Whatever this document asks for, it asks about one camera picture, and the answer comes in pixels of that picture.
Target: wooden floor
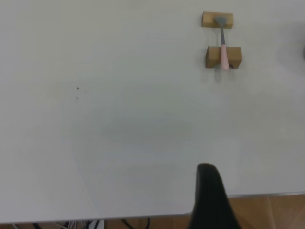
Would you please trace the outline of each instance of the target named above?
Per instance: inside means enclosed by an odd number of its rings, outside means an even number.
[[[305,195],[231,198],[231,206],[243,229],[305,229]],[[151,218],[150,229],[186,229],[189,215]],[[145,229],[147,219],[127,220]],[[119,219],[105,221],[105,229],[128,229]]]

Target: gray object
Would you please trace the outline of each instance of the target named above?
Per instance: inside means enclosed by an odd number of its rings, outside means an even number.
[[[225,44],[224,42],[224,25],[227,22],[227,19],[224,17],[216,17],[215,21],[217,21],[218,24],[221,26],[221,44]]]

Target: black cable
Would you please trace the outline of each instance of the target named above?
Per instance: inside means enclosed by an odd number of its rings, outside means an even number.
[[[125,219],[121,219],[121,221],[128,227],[129,229],[134,229]],[[151,218],[147,218],[147,225],[145,229],[148,229],[151,224]]]
[[[38,225],[38,223],[33,223],[33,226],[35,229],[41,229],[41,227]]]
[[[89,225],[90,225],[91,223],[92,223],[92,221],[88,221],[87,224],[86,224],[86,226],[83,227],[82,229],[89,229]]]
[[[100,221],[99,221],[99,220],[98,220],[98,221],[96,221],[95,226],[94,226],[94,229],[97,229],[97,226],[99,225],[99,223],[100,223]]]

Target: cable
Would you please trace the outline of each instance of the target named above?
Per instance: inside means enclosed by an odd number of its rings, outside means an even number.
[[[128,227],[129,229],[134,229],[125,219],[121,219],[121,221]],[[147,218],[147,225],[145,229],[148,229],[151,224],[151,218]]]
[[[86,226],[83,227],[82,229],[89,229],[89,225],[90,225],[91,223],[92,223],[92,220],[91,220],[91,221],[88,221],[87,224],[86,224]]]
[[[99,223],[100,223],[100,221],[99,221],[99,220],[98,220],[98,221],[96,221],[95,226],[94,226],[94,229],[97,229],[97,226],[99,225]]]

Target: pink handle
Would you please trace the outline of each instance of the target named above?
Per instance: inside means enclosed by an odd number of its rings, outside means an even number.
[[[227,48],[225,44],[221,45],[221,69],[228,70],[229,62],[228,62],[228,56],[227,56]]]

